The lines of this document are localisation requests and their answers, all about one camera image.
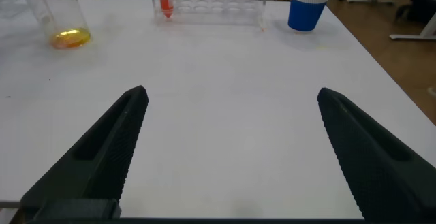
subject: orange liquid in test tube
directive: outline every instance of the orange liquid in test tube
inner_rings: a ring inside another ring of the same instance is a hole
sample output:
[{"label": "orange liquid in test tube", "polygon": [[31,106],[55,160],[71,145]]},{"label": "orange liquid in test tube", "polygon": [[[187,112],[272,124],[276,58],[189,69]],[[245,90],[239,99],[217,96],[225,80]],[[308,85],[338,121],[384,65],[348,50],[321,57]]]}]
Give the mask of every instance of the orange liquid in test tube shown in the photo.
[{"label": "orange liquid in test tube", "polygon": [[172,6],[171,0],[160,0],[161,9],[166,18],[171,17],[174,6]]}]

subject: white table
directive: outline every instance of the white table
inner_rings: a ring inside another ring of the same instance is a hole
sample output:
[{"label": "white table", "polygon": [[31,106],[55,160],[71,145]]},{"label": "white table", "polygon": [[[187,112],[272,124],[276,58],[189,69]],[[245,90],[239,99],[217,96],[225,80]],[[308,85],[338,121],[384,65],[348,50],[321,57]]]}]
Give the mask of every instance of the white table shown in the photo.
[{"label": "white table", "polygon": [[151,0],[80,0],[92,42],[53,50],[30,11],[0,21],[0,200],[17,201],[127,89],[149,107],[125,217],[361,218],[317,94],[348,96],[436,165],[436,129],[328,9],[317,29],[156,27]]}]

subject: beaker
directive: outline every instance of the beaker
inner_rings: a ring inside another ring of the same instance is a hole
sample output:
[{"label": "beaker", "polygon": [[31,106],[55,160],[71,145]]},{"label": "beaker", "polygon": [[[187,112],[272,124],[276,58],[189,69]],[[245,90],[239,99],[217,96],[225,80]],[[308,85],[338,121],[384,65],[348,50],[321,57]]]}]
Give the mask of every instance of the beaker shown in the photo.
[{"label": "beaker", "polygon": [[91,34],[78,0],[26,0],[50,44],[74,48],[87,43]]}]

